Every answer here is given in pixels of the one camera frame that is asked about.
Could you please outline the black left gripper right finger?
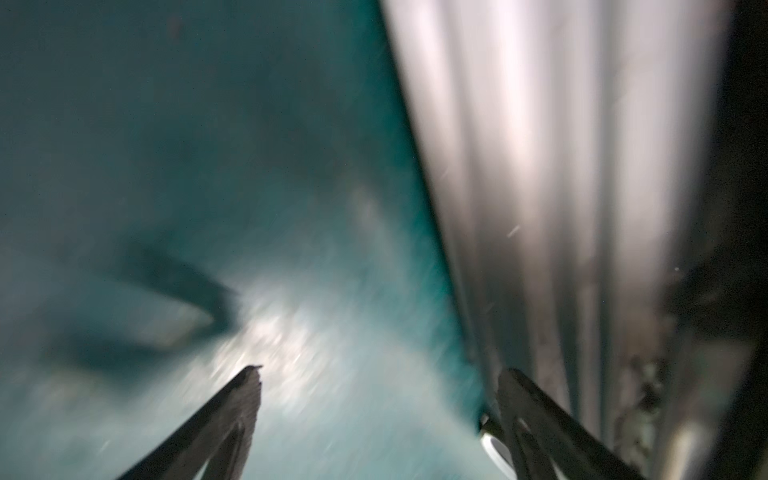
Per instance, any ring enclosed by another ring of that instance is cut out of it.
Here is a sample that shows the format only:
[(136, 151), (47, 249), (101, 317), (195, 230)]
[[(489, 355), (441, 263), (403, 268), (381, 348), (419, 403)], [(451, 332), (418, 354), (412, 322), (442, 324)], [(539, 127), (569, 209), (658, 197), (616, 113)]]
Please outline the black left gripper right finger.
[(517, 369), (500, 373), (497, 403), (519, 479), (639, 479), (630, 468)]

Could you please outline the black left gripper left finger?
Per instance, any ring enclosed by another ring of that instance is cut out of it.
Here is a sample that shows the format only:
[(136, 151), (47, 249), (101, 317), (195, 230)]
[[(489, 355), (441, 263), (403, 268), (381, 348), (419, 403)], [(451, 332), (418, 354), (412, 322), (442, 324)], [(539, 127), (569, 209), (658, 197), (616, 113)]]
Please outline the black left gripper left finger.
[(259, 368), (249, 365), (123, 479), (239, 479), (261, 405)]

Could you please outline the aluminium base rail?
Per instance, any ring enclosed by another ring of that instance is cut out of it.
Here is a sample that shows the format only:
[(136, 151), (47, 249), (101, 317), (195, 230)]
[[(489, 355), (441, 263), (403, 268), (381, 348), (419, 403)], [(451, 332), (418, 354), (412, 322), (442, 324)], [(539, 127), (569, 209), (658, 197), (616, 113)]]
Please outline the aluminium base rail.
[(639, 479), (767, 475), (767, 5), (382, 5), (480, 443), (517, 369)]

